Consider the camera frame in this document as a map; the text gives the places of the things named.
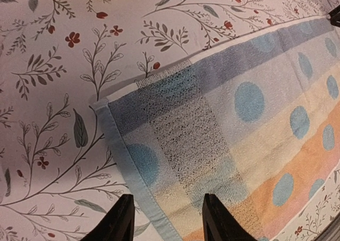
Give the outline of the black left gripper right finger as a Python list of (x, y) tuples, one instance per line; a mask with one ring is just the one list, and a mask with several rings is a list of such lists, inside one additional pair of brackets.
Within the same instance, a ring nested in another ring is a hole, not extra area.
[(204, 239), (207, 241), (256, 241), (215, 194), (205, 194), (202, 220)]

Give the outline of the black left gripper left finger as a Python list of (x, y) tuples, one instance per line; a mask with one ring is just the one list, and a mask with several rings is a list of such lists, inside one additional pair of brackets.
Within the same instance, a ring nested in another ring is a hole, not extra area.
[(134, 197), (131, 194), (123, 194), (81, 241), (132, 241), (134, 220)]

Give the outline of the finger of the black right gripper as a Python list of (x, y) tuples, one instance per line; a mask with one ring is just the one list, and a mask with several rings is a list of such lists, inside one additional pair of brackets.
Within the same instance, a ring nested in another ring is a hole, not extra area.
[(328, 20), (332, 26), (340, 27), (340, 6), (337, 6), (328, 13)]

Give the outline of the blue cartoon print towel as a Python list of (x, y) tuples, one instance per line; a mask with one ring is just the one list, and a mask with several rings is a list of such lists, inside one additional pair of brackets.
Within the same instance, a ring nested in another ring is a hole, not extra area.
[(95, 106), (162, 240), (202, 240), (215, 194), (257, 240), (315, 240), (339, 213), (339, 31), (292, 22), (201, 53)]

